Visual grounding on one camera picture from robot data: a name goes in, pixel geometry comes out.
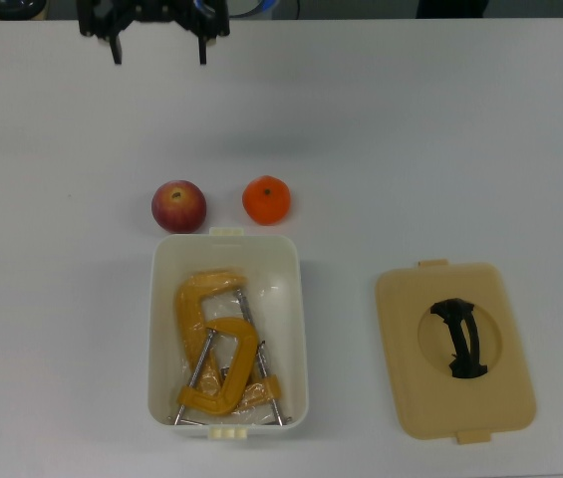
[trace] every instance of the red apple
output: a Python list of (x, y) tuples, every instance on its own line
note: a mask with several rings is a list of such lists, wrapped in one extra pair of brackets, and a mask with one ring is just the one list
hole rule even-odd
[(189, 181), (171, 181), (152, 197), (152, 217), (170, 233), (194, 232), (205, 220), (205, 197)]

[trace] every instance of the white table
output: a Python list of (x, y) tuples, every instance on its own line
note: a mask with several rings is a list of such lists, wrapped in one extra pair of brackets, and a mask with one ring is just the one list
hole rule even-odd
[[(125, 63), (76, 23), (0, 24), (0, 477), (563, 474), (563, 20), (234, 23), (197, 63), (133, 25)], [(292, 216), (255, 227), (251, 178)], [(181, 438), (146, 409), (149, 202), (302, 259), (311, 409), (282, 438)], [(374, 303), (417, 260), (501, 271), (538, 402), (490, 443), (398, 424)]]

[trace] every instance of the container lid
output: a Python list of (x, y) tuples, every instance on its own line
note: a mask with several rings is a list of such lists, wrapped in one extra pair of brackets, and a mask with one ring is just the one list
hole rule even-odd
[(533, 388), (495, 268), (420, 262), (381, 276), (376, 299), (399, 421), (409, 435), (475, 443), (531, 423)]

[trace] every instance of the orange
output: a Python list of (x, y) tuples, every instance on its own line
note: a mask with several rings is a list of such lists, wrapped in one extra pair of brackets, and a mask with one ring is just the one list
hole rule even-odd
[(290, 189), (272, 176), (254, 179), (243, 190), (241, 199), (245, 212), (263, 226), (279, 222), (290, 210)]

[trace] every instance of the white plastic box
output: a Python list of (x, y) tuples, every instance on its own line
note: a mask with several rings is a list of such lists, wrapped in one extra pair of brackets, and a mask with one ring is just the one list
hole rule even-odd
[[(265, 341), (270, 371), (281, 385), (281, 408), (292, 421), (284, 426), (263, 424), (270, 415), (267, 405), (259, 405), (246, 419), (208, 414), (199, 419), (201, 412), (188, 410), (190, 419), (207, 424), (174, 426), (178, 433), (210, 438), (279, 433), (298, 426), (308, 412), (305, 324), (296, 248), (286, 237), (241, 234), (240, 229), (219, 229), (210, 235), (172, 235), (156, 247), (150, 285), (148, 409), (157, 422), (172, 425), (171, 418), (178, 410), (176, 398), (190, 377), (173, 306), (177, 288), (192, 274), (236, 268), (248, 279), (246, 294), (255, 327), (259, 339)], [(221, 312), (215, 308), (208, 313), (214, 317), (207, 318), (216, 318)], [(238, 309), (229, 315), (238, 316)]]

